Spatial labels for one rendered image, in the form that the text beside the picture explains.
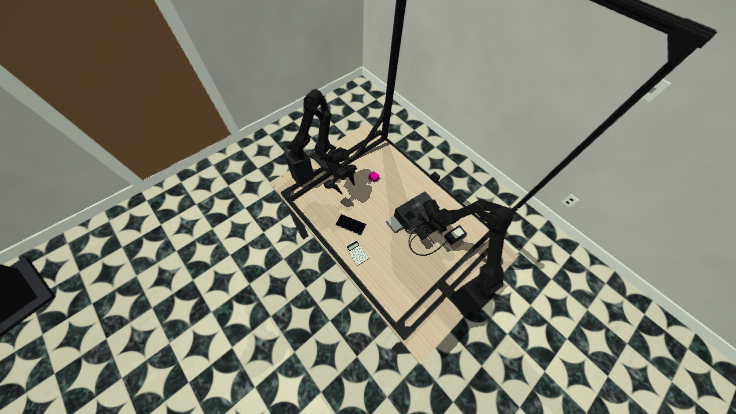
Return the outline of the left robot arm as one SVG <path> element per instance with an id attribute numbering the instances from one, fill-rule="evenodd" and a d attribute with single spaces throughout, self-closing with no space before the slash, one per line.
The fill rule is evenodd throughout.
<path id="1" fill-rule="evenodd" d="M 480 267 L 479 276 L 481 280 L 475 282 L 471 289 L 479 300 L 483 301 L 502 288 L 504 286 L 504 270 L 501 266 L 501 259 L 504 238 L 505 232 L 512 222 L 513 212 L 508 207 L 483 199 L 459 210 L 447 210 L 445 208 L 440 210 L 435 199 L 424 203 L 423 207 L 424 209 L 420 211 L 418 218 L 420 221 L 425 221 L 426 224 L 432 218 L 430 224 L 432 228 L 438 229 L 439 233 L 447 231 L 447 226 L 473 213 L 477 213 L 483 221 L 487 222 L 487 227 L 490 230 L 487 263 Z M 421 215 L 421 218 L 419 215 Z M 459 219 L 459 217 L 461 218 Z"/>

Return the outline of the white desktop calculator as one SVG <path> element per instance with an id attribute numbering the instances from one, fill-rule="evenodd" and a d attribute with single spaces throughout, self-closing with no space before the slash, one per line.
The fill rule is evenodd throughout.
<path id="1" fill-rule="evenodd" d="M 367 256 L 367 254 L 365 253 L 365 251 L 363 250 L 363 248 L 361 247 L 361 245 L 359 244 L 357 240 L 347 245 L 346 249 L 350 253 L 351 257 L 353 258 L 357 266 L 369 259 L 369 257 Z"/>

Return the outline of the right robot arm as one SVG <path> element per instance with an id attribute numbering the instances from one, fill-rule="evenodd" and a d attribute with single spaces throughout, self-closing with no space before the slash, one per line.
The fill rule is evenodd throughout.
<path id="1" fill-rule="evenodd" d="M 319 105 L 321 106 L 321 110 L 323 113 L 317 109 Z M 310 93 L 308 93 L 304 97 L 303 106 L 304 106 L 305 111 L 303 114 L 299 132 L 297 133 L 295 138 L 292 140 L 292 142 L 287 146 L 288 149 L 291 150 L 289 155 L 295 161 L 300 160 L 305 157 L 305 155 L 303 154 L 303 149 L 310 142 L 311 136 L 309 135 L 308 132 L 309 132 L 313 117 L 315 115 L 319 118 L 320 123 L 319 123 L 318 141 L 315 145 L 314 152 L 318 156 L 321 156 L 320 160 L 324 159 L 328 167 L 332 167 L 337 163 L 348 160 L 349 152 L 346 149 L 342 149 L 342 147 L 339 147 L 336 149 L 336 147 L 334 145 L 331 145 L 328 140 L 331 112 L 328 109 L 327 102 L 325 98 L 323 97 L 322 93 L 317 89 L 313 89 Z M 345 178 L 349 177 L 350 172 L 351 172 L 351 168 L 349 165 L 345 166 L 344 168 L 342 167 L 342 165 L 339 165 L 339 168 L 337 170 L 334 169 L 335 177 L 340 178 L 341 180 L 344 180 Z"/>

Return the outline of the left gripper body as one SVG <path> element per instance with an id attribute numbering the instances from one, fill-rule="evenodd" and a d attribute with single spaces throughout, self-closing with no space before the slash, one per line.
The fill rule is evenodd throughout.
<path id="1" fill-rule="evenodd" d="M 432 218 L 431 218 L 431 219 L 432 219 Z M 430 219 L 430 220 L 428 221 L 427 225 L 425 225 L 425 226 L 424 226 L 424 229 L 423 229 L 423 227 L 422 227 L 422 226 L 419 226 L 419 227 L 418 227 L 417 229 L 415 229 L 415 233 L 416 233 L 416 234 L 418 235 L 418 237 L 419 237 L 419 238 L 420 238 L 421 240 L 424 240 L 425 238 L 427 238 L 427 237 L 428 237 L 428 234 L 427 234 L 427 233 L 431 233 L 432 231 L 434 232 L 435 230 L 436 230 L 436 231 L 438 230 L 438 229 L 434 229 L 434 228 L 432 228 L 432 226 L 431 226 L 431 224 L 430 224 L 430 222 L 431 222 L 431 219 Z M 427 233 L 426 233 L 426 232 L 427 232 Z"/>

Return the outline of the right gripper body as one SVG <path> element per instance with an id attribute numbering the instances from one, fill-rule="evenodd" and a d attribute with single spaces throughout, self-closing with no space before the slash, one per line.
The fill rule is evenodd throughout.
<path id="1" fill-rule="evenodd" d="M 332 172 L 334 179 L 326 181 L 324 183 L 324 187 L 325 188 L 330 189 L 330 188 L 334 187 L 336 185 L 335 182 L 340 179 L 340 178 L 336 178 L 335 175 L 334 175 L 334 169 L 337 170 L 339 168 L 339 165 L 341 165 L 341 164 L 337 163 L 334 166 L 329 167 L 329 170 Z M 357 167 L 355 165 L 349 165 L 349 166 L 351 168 L 351 172 L 349 174 L 351 174 L 352 172 L 354 172 L 357 169 Z"/>

